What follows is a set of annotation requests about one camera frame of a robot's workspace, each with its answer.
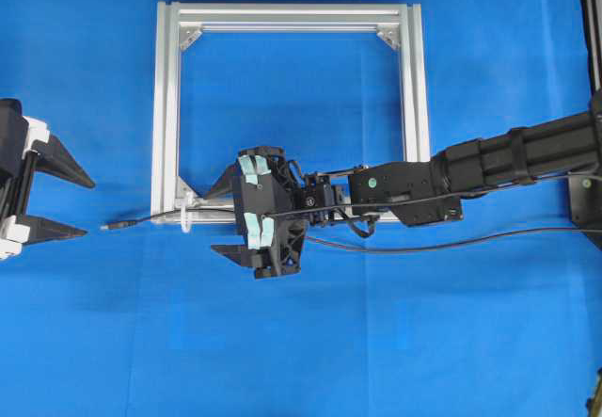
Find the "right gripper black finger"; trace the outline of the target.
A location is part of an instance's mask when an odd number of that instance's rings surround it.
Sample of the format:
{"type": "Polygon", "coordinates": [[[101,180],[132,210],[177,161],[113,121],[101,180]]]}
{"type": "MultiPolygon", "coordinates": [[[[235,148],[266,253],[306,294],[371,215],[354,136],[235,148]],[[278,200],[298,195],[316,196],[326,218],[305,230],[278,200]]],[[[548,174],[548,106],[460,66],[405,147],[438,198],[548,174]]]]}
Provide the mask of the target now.
{"type": "Polygon", "coordinates": [[[210,190],[203,196],[205,200],[213,200],[231,193],[231,181],[234,176],[234,165],[229,165],[220,175],[210,190]]]}
{"type": "Polygon", "coordinates": [[[248,249],[245,245],[211,245],[211,249],[241,267],[249,267],[248,249]]]}

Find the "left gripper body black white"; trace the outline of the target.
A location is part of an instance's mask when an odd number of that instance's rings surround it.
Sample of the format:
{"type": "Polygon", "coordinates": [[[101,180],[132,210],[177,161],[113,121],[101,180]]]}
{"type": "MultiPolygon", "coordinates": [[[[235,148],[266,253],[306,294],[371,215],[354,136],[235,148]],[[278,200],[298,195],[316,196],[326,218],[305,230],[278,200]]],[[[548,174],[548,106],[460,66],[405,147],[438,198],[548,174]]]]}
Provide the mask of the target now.
{"type": "Polygon", "coordinates": [[[22,252],[29,229],[21,224],[39,159],[36,141],[47,142],[47,124],[25,117],[16,99],[1,101],[1,258],[22,252]]]}

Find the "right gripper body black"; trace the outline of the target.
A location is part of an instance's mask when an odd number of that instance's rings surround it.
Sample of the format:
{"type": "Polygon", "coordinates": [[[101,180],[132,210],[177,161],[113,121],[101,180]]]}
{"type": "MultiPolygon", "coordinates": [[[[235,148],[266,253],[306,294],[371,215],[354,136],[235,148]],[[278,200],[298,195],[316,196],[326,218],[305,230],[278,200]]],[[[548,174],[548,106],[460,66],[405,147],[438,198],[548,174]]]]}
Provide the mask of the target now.
{"type": "Polygon", "coordinates": [[[263,275],[251,268],[257,280],[298,273],[308,228],[332,222],[335,219],[332,207],[344,203],[343,187],[332,184],[328,175],[304,174],[297,162],[287,159],[286,155],[285,165],[278,170],[292,206],[290,210],[274,214],[281,246],[281,273],[263,275]]]}

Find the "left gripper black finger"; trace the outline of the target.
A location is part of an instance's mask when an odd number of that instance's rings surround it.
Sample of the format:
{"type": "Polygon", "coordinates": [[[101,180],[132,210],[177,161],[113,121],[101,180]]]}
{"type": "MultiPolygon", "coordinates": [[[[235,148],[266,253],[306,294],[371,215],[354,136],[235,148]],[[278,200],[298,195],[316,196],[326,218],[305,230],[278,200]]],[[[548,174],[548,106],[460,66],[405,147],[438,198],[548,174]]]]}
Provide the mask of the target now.
{"type": "Polygon", "coordinates": [[[25,246],[82,237],[87,231],[44,217],[21,215],[21,224],[29,229],[25,246]]]}
{"type": "Polygon", "coordinates": [[[85,188],[95,187],[96,184],[94,181],[75,161],[67,148],[56,136],[50,135],[47,142],[37,140],[36,153],[39,156],[36,171],[81,185],[85,188]]]}

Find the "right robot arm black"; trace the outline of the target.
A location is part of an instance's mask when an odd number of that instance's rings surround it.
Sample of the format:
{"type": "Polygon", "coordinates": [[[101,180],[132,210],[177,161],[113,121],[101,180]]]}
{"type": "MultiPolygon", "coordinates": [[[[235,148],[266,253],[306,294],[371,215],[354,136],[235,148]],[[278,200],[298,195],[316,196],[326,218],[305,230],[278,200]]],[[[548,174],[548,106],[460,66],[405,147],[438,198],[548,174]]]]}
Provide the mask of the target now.
{"type": "Polygon", "coordinates": [[[244,239],[212,249],[257,279],[292,275],[300,270],[311,226],[344,223],[368,238],[386,212],[407,227],[456,221],[463,199],[600,164],[601,112],[595,108],[456,144],[427,162],[304,174],[283,149],[260,146],[240,151],[208,193],[232,195],[244,239]]]}

